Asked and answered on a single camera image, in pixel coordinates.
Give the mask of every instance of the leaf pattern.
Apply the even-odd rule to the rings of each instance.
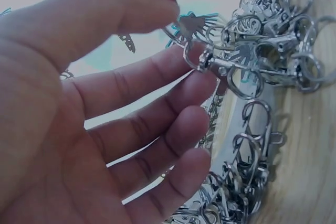
[[[129,34],[125,34],[125,35],[118,35],[118,37],[121,39],[122,42],[125,43],[125,45],[127,46],[128,50],[130,50],[131,52],[135,53],[135,45],[134,42],[131,38],[131,35]]]
[[[60,78],[61,80],[71,79],[74,78],[74,74],[69,72],[69,70],[67,69],[63,73],[61,73]]]
[[[12,9],[11,8],[7,8],[2,13],[0,13],[0,17],[6,15],[8,13],[11,13],[11,12],[12,12]]]

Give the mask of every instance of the hand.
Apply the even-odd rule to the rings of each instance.
[[[178,11],[171,0],[47,0],[0,18],[0,223],[156,224],[198,190],[210,156],[192,148],[207,131],[199,105],[215,89],[211,74],[192,72],[125,118],[83,127],[190,71],[179,47],[59,79],[112,34],[148,33]],[[164,182],[121,203],[173,164]]]

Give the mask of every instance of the palm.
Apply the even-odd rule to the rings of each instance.
[[[83,128],[83,112],[71,101],[76,98],[62,101],[20,196],[1,223],[104,224],[116,216],[117,223],[129,223],[100,147]]]
[[[199,105],[216,85],[211,74],[194,72],[125,118],[94,129],[83,127],[86,119],[125,106],[187,72],[182,57],[170,58],[172,50],[180,53],[173,47],[117,71],[63,81],[57,113],[14,200],[0,215],[1,223],[155,224],[195,193],[208,171],[209,156],[201,150],[184,153],[207,130],[208,117]],[[167,69],[168,60],[175,61],[170,63],[172,70]],[[106,167],[155,139],[131,159]],[[176,169],[160,186],[122,204],[176,161]],[[183,177],[186,186],[180,182]]]

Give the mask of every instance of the knuckle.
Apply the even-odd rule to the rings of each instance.
[[[157,198],[157,196],[154,193],[152,193],[151,191],[148,191],[148,197],[149,197],[151,203],[153,204],[154,208],[159,213],[159,216],[162,219],[166,219],[168,214],[166,213],[163,204],[160,202],[160,200]]]
[[[172,179],[171,179],[170,176],[167,178],[167,183],[169,184],[170,188],[173,190],[174,194],[175,194],[178,198],[182,199],[183,201],[187,201],[187,200],[188,200],[188,197],[185,196],[185,195],[181,192],[181,190],[179,189],[179,187],[174,185],[174,183],[173,183],[173,181],[172,181]]]
[[[99,152],[101,153],[102,157],[106,158],[106,147],[105,147],[105,143],[104,143],[103,137],[100,134],[100,132],[95,129],[92,129],[88,131],[88,133],[93,139],[93,141],[95,142],[95,144],[97,145],[97,148]]]
[[[151,165],[149,164],[149,162],[141,156],[136,156],[134,157],[135,161],[137,162],[137,164],[139,165],[144,177],[146,178],[147,182],[150,183],[152,181],[153,178],[153,171],[151,168]]]
[[[134,130],[134,133],[139,140],[138,148],[144,147],[145,145],[147,145],[147,136],[151,130],[149,125],[147,124],[147,121],[140,115],[135,115],[129,120]]]
[[[166,148],[169,150],[169,152],[176,158],[179,159],[181,155],[175,150],[173,145],[168,141],[167,137],[164,136],[163,138],[163,143],[165,144]]]
[[[158,64],[158,62],[156,60],[154,60],[152,57],[149,58],[152,66],[153,66],[153,69],[155,69],[156,71],[156,76],[158,78],[160,78],[160,80],[163,82],[163,83],[169,83],[169,81],[167,80],[164,72],[162,71],[162,68],[160,67],[160,65]]]
[[[171,101],[170,94],[167,93],[163,96],[164,102],[167,106],[167,108],[173,113],[174,117],[177,118],[180,114],[179,111],[175,108],[173,102]]]
[[[133,101],[131,99],[131,88],[127,82],[125,75],[120,71],[113,71],[112,73],[113,82],[117,88],[118,96],[124,104],[132,103]]]

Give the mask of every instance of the pile of keychains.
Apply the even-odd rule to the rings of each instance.
[[[258,99],[265,85],[294,87],[300,92],[315,92],[324,84],[335,81],[336,72],[325,75],[323,64],[313,54],[313,46],[322,24],[335,22],[330,16],[313,18],[307,14],[313,0],[305,7],[291,4],[291,0],[241,0],[227,24],[214,24],[206,31],[206,39],[193,38],[180,41],[170,34],[174,42],[184,48],[184,58],[201,72],[212,71],[227,87],[245,101],[241,118],[244,131],[235,133],[232,140],[232,160],[218,157],[217,168],[211,168],[197,194],[179,208],[164,223],[170,224],[244,224],[261,206],[265,189],[271,180],[272,160],[269,150],[281,146],[285,136],[272,131],[270,105]],[[178,22],[182,33],[183,24]],[[196,43],[204,45],[198,62],[190,59]],[[234,57],[241,47],[250,48],[249,60],[242,62]],[[244,92],[234,83],[237,71],[252,79],[254,91]],[[211,126],[199,147],[211,148],[218,110],[223,94],[216,94],[208,111]],[[265,130],[254,134],[249,120],[254,106],[267,113]],[[247,142],[249,158],[241,153]]]

